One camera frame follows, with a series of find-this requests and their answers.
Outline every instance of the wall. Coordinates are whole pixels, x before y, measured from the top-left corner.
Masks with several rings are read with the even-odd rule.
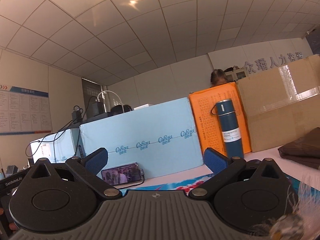
[[[276,64],[281,65],[278,59],[280,54],[285,55],[289,61],[287,53],[296,52],[301,52],[304,57],[312,55],[306,39],[266,41],[222,49],[142,73],[108,86],[108,89],[116,92],[124,104],[132,107],[154,105],[209,88],[213,68],[225,70],[234,65],[243,67],[248,61],[258,72],[256,60],[264,58],[269,67],[270,57],[273,57]],[[111,104],[113,99],[118,101],[113,95],[109,95],[109,98]]]
[[[81,78],[48,67],[34,60],[0,49],[0,83],[49,93],[53,131],[71,120],[74,105],[84,107]],[[3,169],[14,164],[27,165],[25,150],[29,142],[45,134],[0,136],[0,158]]]

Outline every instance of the bottle label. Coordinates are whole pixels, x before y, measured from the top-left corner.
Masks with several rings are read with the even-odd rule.
[[[239,127],[230,131],[222,132],[224,142],[234,142],[241,139]]]

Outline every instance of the gray ribbed surface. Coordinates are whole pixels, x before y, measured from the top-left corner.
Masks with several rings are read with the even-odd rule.
[[[59,234],[18,231],[14,240],[242,240],[226,227],[205,201],[193,201],[183,191],[133,191],[105,201],[86,224]]]

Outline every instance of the brown fabric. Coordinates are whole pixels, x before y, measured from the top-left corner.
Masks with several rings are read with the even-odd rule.
[[[284,159],[320,170],[320,128],[314,128],[305,136],[281,146],[278,150]]]

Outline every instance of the wall sign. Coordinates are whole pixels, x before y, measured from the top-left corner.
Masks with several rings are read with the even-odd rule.
[[[299,59],[303,58],[303,55],[301,52],[296,52],[295,54],[288,53],[287,55],[288,55],[288,59],[290,60],[290,62],[293,62],[295,60],[299,60]],[[282,56],[282,54],[280,54],[279,59],[281,59],[281,66],[287,64],[287,59],[285,56]],[[255,66],[257,66],[257,70],[267,70],[268,66],[270,66],[270,68],[279,67],[279,64],[275,62],[273,57],[270,57],[269,62],[271,62],[271,64],[268,64],[268,62],[264,58],[260,58],[255,61],[255,63],[256,63]],[[257,72],[257,70],[255,69],[253,64],[249,63],[248,61],[246,61],[244,63],[244,68],[247,69],[249,74],[253,74],[253,73]]]
[[[51,130],[48,93],[0,84],[0,135]]]

